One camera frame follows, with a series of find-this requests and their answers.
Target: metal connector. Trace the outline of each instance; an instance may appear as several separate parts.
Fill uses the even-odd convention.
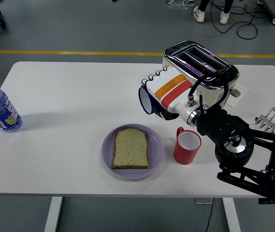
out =
[[[194,100],[194,96],[189,96],[188,95],[188,106],[192,107],[196,104],[195,100]]]

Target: person's leg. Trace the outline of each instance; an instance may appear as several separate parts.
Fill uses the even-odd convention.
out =
[[[210,0],[201,0],[200,6],[199,6],[199,10],[201,11],[205,11],[207,4],[209,4]]]
[[[228,14],[230,12],[230,8],[233,4],[233,0],[225,0],[224,13]]]

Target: red stripe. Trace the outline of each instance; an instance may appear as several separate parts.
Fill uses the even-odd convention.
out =
[[[190,81],[185,80],[176,86],[170,93],[168,93],[161,101],[162,106],[168,110],[168,106],[178,98],[182,93],[191,88],[193,85]]]

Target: bread crust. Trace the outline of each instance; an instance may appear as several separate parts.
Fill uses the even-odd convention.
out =
[[[146,136],[146,133],[142,130],[139,130],[139,129],[134,129],[134,130],[138,130],[140,132],[143,133],[144,135],[144,139],[146,140],[147,142],[147,147],[146,147],[146,158],[147,158],[147,164],[148,165],[116,165],[115,164],[115,157],[116,157],[116,139],[118,138],[119,134],[122,132],[122,131],[125,131],[125,130],[132,130],[133,128],[126,128],[126,129],[123,129],[123,130],[119,130],[117,131],[116,133],[116,136],[115,136],[115,142],[114,142],[114,157],[113,157],[113,163],[112,163],[112,169],[149,169],[150,168],[150,164],[149,164],[149,159],[148,159],[148,140],[147,140],[147,136]]]

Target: toast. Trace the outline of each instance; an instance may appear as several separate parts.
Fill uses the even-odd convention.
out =
[[[115,136],[112,169],[149,169],[146,133],[127,128]]]

